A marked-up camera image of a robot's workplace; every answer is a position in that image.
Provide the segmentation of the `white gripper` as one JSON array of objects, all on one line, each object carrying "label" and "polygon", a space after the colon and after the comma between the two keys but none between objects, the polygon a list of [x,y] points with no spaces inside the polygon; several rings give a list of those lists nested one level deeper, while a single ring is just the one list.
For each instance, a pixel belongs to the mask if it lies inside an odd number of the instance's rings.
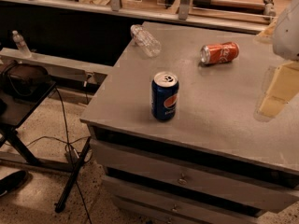
[{"label": "white gripper", "polygon": [[292,0],[279,15],[254,40],[271,44],[276,55],[287,61],[270,67],[263,82],[254,118],[258,121],[274,119],[286,104],[299,93],[299,0]]}]

